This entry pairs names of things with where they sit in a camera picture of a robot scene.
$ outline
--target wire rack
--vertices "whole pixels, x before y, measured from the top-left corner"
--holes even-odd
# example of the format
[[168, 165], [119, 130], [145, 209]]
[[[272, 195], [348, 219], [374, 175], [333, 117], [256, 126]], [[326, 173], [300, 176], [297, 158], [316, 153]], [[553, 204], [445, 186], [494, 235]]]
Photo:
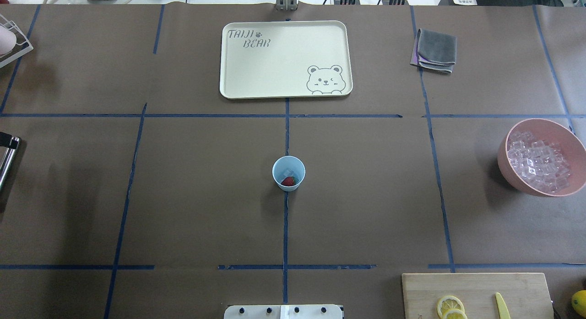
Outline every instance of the wire rack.
[[15, 33], [16, 35], [16, 45], [14, 48], [6, 53], [0, 55], [0, 68], [6, 66], [8, 63], [12, 62], [15, 59], [22, 57], [27, 52], [33, 50], [33, 46], [31, 41], [27, 38], [27, 36], [21, 31], [21, 29], [14, 23], [13, 21], [9, 21], [0, 14], [0, 22], [2, 23], [2, 27], [8, 29], [9, 31]]

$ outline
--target knife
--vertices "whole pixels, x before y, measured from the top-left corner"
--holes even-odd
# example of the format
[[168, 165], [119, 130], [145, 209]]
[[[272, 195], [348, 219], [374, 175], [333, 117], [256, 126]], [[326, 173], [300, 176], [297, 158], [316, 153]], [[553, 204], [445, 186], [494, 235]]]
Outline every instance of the knife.
[[499, 308], [500, 319], [511, 319], [511, 316], [509, 315], [509, 309], [507, 309], [507, 305], [505, 304], [505, 300], [503, 299], [500, 292], [497, 292], [496, 294], [494, 294], [494, 297], [496, 298], [496, 307]]

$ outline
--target pink bowl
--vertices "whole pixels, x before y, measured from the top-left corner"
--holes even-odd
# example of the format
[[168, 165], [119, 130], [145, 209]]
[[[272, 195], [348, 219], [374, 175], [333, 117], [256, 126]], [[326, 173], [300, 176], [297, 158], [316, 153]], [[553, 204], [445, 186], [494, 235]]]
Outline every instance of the pink bowl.
[[[523, 181], [507, 158], [507, 141], [511, 133], [519, 131], [531, 131], [538, 140], [548, 140], [561, 146], [561, 151], [570, 164], [571, 175], [568, 178], [569, 186], [555, 194], [549, 194], [535, 189]], [[586, 184], [586, 149], [582, 142], [570, 130], [559, 123], [548, 119], [525, 119], [511, 128], [500, 144], [498, 152], [499, 169], [507, 182], [515, 189], [526, 194], [536, 196], [567, 196], [581, 190]]]

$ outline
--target cartoon bear face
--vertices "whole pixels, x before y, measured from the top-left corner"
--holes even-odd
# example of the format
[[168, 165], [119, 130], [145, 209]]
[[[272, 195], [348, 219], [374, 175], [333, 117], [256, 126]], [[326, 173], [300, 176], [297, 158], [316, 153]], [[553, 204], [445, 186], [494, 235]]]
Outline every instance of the cartoon bear face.
[[320, 69], [312, 65], [307, 72], [309, 73], [307, 89], [312, 94], [341, 94], [346, 87], [346, 82], [342, 79], [342, 68], [339, 65], [329, 69]]

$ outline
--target yellow lemon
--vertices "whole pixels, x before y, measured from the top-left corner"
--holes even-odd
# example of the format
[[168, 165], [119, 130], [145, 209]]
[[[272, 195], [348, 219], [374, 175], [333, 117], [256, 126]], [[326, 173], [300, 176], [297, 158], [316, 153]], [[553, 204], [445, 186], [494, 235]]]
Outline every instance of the yellow lemon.
[[464, 311], [453, 308], [444, 313], [442, 319], [468, 319]]
[[443, 296], [438, 300], [438, 317], [440, 317], [441, 319], [443, 319], [445, 317], [445, 314], [452, 309], [460, 310], [462, 313], [464, 313], [464, 305], [462, 304], [462, 301], [456, 296], [447, 295]]
[[586, 290], [581, 290], [572, 295], [572, 307], [579, 315], [586, 318]]

